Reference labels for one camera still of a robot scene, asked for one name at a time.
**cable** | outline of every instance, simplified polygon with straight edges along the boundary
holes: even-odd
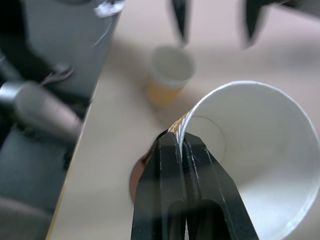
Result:
[[[92,48],[97,46],[102,41],[102,39],[107,35],[107,33],[109,32],[110,27],[112,25],[112,17],[107,18],[107,20],[108,20],[109,25],[106,24],[107,27],[105,28],[104,33],[98,38],[98,40],[94,44],[91,45]]]

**paper cup rim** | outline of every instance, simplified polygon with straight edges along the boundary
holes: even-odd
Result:
[[[179,126],[178,133],[177,133],[177,141],[178,141],[179,148],[180,148],[180,154],[182,154],[182,143],[183,143],[185,132],[186,132],[186,129],[188,126],[188,122],[192,118],[193,114],[195,113],[195,111],[197,110],[199,105],[201,105],[212,94],[214,94],[218,91],[221,91],[222,89],[225,89],[225,88],[228,88],[231,86],[235,86],[235,85],[252,85],[252,86],[259,85],[261,87],[266,87],[266,88],[269,88],[273,91],[276,91],[276,92],[282,94],[287,100],[289,100],[289,102],[291,102],[291,104],[293,106],[298,108],[298,110],[303,114],[303,116],[307,120],[307,124],[309,125],[310,129],[312,130],[313,135],[316,140],[316,148],[317,148],[317,153],[318,153],[317,154],[317,156],[318,156],[318,161],[317,161],[318,162],[318,165],[317,165],[318,175],[314,177],[314,183],[313,183],[313,186],[311,187],[309,196],[307,197],[306,201],[304,202],[303,206],[301,207],[301,210],[297,213],[295,218],[293,218],[290,222],[288,222],[288,224],[284,228],[284,230],[282,232],[280,232],[279,234],[275,235],[274,237],[268,239],[268,240],[282,240],[282,239],[286,238],[289,234],[291,234],[297,228],[297,226],[301,223],[301,221],[306,217],[308,211],[310,210],[310,208],[312,207],[312,205],[314,204],[314,202],[318,196],[318,192],[319,192],[319,188],[320,188],[320,142],[319,142],[319,137],[318,137],[317,131],[316,131],[314,125],[312,124],[310,118],[308,117],[306,112],[302,109],[302,107],[293,98],[291,98],[288,94],[286,94],[285,92],[283,92],[282,90],[280,90],[274,86],[271,86],[271,85],[268,85],[268,84],[265,84],[262,82],[257,82],[257,81],[248,81],[248,80],[232,81],[232,82],[229,82],[225,85],[222,85],[222,86],[216,88],[215,90],[211,91],[210,93],[208,93],[206,96],[204,96],[186,114],[184,120],[182,121],[181,125]]]
[[[177,53],[179,53],[180,55],[182,55],[185,59],[187,59],[188,63],[190,64],[190,73],[189,75],[185,78],[185,79],[181,79],[181,80],[174,80],[174,79],[170,79],[164,75],[162,75],[155,67],[154,63],[154,57],[155,55],[162,50],[165,49],[170,49],[172,51],[175,51]],[[167,88],[170,89],[179,89],[182,88],[183,86],[185,86],[192,78],[192,76],[195,74],[195,62],[193,60],[193,58],[185,51],[182,50],[178,47],[174,47],[174,46],[170,46],[170,45],[163,45],[163,46],[159,46],[156,49],[154,49],[151,53],[150,56],[150,62],[149,62],[149,69],[150,69],[150,74],[153,76],[153,79],[158,83],[161,84]]]

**white paper cup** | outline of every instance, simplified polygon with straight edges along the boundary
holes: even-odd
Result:
[[[170,129],[200,137],[233,178],[260,240],[282,240],[306,216],[320,185],[320,148],[306,113],[254,81],[212,91]]]
[[[150,59],[146,96],[156,106],[172,103],[194,74],[190,56],[181,48],[162,46]]]

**paper cup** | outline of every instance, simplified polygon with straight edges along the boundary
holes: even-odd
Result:
[[[320,148],[306,113],[254,81],[219,87],[169,131],[200,137],[234,180],[260,240],[282,240],[306,216],[320,185]]]
[[[159,47],[151,56],[146,96],[156,106],[169,105],[193,74],[193,61],[183,49]]]

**cup bottom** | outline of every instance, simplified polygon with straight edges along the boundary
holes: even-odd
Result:
[[[171,104],[178,97],[181,88],[170,89],[150,79],[146,86],[147,98],[156,106]]]

